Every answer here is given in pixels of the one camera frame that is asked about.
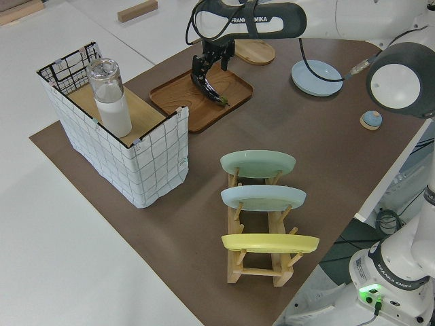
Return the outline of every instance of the brown tabletop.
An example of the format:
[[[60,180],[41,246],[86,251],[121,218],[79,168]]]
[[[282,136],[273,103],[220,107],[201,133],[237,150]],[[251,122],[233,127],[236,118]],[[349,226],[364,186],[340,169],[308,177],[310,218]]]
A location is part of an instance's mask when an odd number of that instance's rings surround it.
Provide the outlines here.
[[[310,96],[290,81],[292,66],[301,60],[297,40],[269,43],[277,53],[269,65],[230,61],[228,68],[254,87],[252,99],[189,136],[186,181],[149,208],[136,209],[102,179],[72,150],[59,123],[31,137],[205,326],[272,325],[423,124],[381,111],[382,127],[364,129],[360,116],[378,110],[366,93],[366,73],[346,81],[338,94]],[[377,51],[354,41],[306,40],[304,47],[308,58],[342,74]],[[199,45],[189,48],[126,85],[151,104],[150,90],[187,71],[200,52]],[[307,199],[286,218],[286,229],[296,225],[299,234],[320,238],[318,249],[295,265],[282,288],[274,288],[265,276],[243,275],[237,284],[226,284],[220,236],[227,222],[220,192],[227,176],[220,158],[243,149],[296,158],[295,169],[279,184],[304,190]],[[246,232],[267,231],[266,217],[245,214],[241,219]],[[264,267],[265,258],[249,263]]]

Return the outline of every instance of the glass jar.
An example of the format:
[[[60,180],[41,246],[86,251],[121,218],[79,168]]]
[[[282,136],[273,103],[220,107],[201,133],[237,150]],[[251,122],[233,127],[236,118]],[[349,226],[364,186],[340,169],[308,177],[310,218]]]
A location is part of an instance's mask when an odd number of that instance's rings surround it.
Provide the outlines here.
[[[89,84],[101,116],[101,123],[121,138],[131,131],[131,119],[118,64],[108,58],[98,58],[86,67]]]

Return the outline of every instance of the white grid-patterned basket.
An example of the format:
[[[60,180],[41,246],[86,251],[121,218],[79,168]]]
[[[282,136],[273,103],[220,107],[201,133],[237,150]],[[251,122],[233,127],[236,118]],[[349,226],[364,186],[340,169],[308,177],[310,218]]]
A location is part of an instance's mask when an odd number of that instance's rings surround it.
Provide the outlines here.
[[[137,208],[151,205],[188,173],[188,108],[179,108],[127,147],[67,95],[88,82],[86,65],[100,57],[96,43],[38,70],[73,148]]]

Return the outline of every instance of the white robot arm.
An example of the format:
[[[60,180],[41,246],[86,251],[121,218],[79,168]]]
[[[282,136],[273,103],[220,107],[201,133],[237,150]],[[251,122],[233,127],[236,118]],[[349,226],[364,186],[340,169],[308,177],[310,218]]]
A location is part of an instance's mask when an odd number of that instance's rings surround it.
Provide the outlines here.
[[[434,10],[428,0],[200,0],[189,22],[203,41],[203,55],[193,60],[192,81],[211,100],[225,105],[205,76],[218,60],[226,70],[235,39],[368,41],[381,50],[363,64],[370,65],[366,88],[371,99],[395,113],[432,117]],[[379,313],[375,304],[381,297],[380,315],[388,325],[427,325],[434,307],[429,282],[435,277],[434,234],[435,162],[419,216],[352,257],[349,269],[359,305]]]

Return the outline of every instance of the round wooden board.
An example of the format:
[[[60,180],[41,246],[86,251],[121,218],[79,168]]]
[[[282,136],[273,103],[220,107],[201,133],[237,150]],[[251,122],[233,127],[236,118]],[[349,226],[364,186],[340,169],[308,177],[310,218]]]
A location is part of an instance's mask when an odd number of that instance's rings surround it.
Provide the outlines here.
[[[275,49],[261,39],[237,39],[236,55],[251,65],[267,65],[275,58]]]

